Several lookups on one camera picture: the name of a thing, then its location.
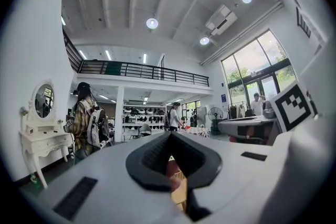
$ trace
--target chair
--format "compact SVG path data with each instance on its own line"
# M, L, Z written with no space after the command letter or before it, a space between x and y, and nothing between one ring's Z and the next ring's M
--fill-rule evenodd
M143 124L139 129L138 129L138 138L142 136L148 136L152 135L152 129L149 127L148 124Z

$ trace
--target standing fan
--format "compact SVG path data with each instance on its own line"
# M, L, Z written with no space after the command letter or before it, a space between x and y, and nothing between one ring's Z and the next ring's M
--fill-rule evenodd
M214 123L214 131L218 131L218 120L223 118L223 112L220 108L211 108L208 113L209 119Z

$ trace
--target long hair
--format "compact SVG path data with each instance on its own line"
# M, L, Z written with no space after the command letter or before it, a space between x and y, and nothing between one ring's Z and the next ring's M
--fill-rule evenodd
M77 103L74 106L74 111L77 110L78 103L82 100L85 100L89 96L91 96L90 88L89 87L81 88L78 92Z

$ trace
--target oval mirror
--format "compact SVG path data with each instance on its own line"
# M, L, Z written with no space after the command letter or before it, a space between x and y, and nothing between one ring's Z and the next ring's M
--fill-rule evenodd
M35 96L35 110L40 118L46 118L53 107L54 91L49 84L43 84Z

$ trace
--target white backpack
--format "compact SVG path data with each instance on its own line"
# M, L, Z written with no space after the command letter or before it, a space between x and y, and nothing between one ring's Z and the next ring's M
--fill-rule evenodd
M104 109L96 110L97 104L94 103L94 110L91 112L91 106L86 100L80 101L88 114L90 115L90 121L87 129L87 142L90 145L101 148L100 142L107 141L109 139L109 126L105 115Z

